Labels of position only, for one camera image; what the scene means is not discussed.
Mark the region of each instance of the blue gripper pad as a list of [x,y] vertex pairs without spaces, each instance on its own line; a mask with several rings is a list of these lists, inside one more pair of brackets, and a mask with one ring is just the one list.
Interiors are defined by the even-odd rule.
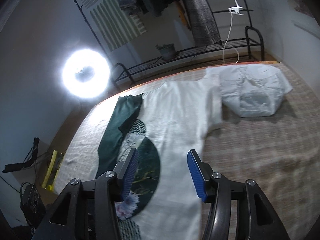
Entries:
[[187,163],[188,163],[189,171],[191,173],[193,184],[195,185],[198,197],[201,198],[202,202],[205,202],[207,199],[207,194],[205,191],[205,180],[200,171],[197,161],[195,160],[195,158],[191,153],[191,150],[188,152],[188,155],[187,155]]
[[134,180],[134,176],[138,167],[139,152],[135,148],[132,148],[131,151],[125,160],[126,162],[129,161],[129,164],[123,176],[123,190],[121,193],[123,199],[125,199],[130,193],[131,184]]

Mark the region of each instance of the speaker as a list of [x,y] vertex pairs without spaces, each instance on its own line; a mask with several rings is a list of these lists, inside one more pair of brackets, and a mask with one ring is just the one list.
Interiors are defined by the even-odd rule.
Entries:
[[29,225],[37,228],[45,215],[45,206],[35,184],[29,184],[21,197],[20,208]]

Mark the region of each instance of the potted plant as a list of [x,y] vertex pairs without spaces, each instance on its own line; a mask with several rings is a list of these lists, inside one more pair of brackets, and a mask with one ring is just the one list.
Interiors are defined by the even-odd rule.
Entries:
[[162,58],[164,60],[170,60],[175,58],[178,53],[176,52],[173,43],[171,44],[164,44],[162,46],[156,45],[156,49],[159,50],[160,54],[162,55]]

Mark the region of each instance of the checkered pattern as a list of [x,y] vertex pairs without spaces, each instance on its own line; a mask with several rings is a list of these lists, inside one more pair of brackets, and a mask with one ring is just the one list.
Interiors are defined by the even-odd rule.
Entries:
[[[320,102],[298,75],[282,63],[273,65],[283,71],[293,87],[276,114],[240,118],[223,107],[222,128],[208,135],[202,160],[231,180],[255,179],[280,216],[290,239],[299,240],[305,237],[320,213]],[[199,80],[204,75],[204,68],[179,73],[137,86],[95,106],[66,152],[55,190],[60,193],[75,177],[94,178],[95,174],[88,173],[88,166],[98,161],[97,148],[118,96],[139,95],[167,81]],[[93,120],[92,113],[96,111],[102,111],[103,118]],[[209,207],[203,205],[202,229]],[[235,239],[235,210],[233,203],[229,239]]]
[[141,120],[136,119],[133,122],[129,133],[137,133],[137,134],[141,134],[141,135],[146,135],[146,127]]
[[141,240],[139,226],[131,219],[119,221],[121,239],[123,240]]

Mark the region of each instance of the white wall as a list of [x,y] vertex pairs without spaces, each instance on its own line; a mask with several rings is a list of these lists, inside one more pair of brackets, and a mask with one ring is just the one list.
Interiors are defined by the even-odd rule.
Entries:
[[315,19],[289,7],[288,0],[260,0],[266,49],[299,74],[320,98],[320,39],[293,21],[320,32]]
[[156,44],[174,43],[176,50],[191,48],[194,41],[191,31],[182,25],[179,13],[174,3],[164,9],[160,17],[150,13],[140,15],[147,32],[110,53],[114,64],[121,62],[126,67],[135,66],[147,60],[160,56]]
[[[262,11],[259,8],[259,0],[246,0],[249,9],[253,9],[251,12],[252,25],[253,27],[258,28],[262,33],[264,32],[264,25],[262,20]],[[236,6],[234,0],[208,0],[212,11],[226,10],[229,7]],[[245,8],[243,0],[237,0],[238,4]],[[230,33],[230,39],[244,38],[244,28],[249,26],[249,20],[247,13],[243,12],[244,15],[233,15],[233,24],[232,30]],[[220,35],[223,40],[227,39],[229,28],[230,28],[230,13],[219,13],[214,15],[217,25],[219,27]]]
[[[33,138],[47,150],[70,111],[80,104],[61,83],[75,50],[99,51],[73,0],[22,0],[0,32],[0,170],[22,162]],[[1,173],[20,189],[34,170]],[[20,196],[0,179],[0,208],[11,226],[25,223]]]

